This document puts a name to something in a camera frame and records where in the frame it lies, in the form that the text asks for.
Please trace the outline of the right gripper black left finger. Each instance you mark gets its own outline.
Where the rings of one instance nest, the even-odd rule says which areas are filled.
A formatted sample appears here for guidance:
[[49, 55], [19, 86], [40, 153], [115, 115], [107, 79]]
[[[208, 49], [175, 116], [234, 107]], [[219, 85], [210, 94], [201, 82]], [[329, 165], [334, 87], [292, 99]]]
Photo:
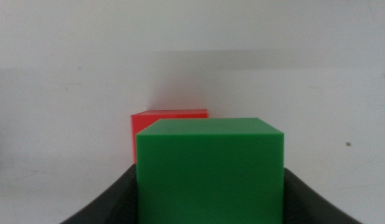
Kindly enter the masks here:
[[62, 224], [136, 224], [136, 166]]

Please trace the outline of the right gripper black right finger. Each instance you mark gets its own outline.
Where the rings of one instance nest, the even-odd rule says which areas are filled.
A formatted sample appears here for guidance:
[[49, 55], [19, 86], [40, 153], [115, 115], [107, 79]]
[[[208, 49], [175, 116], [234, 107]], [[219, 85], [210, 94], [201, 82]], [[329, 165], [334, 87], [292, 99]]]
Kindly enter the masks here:
[[284, 169], [284, 224], [361, 224]]

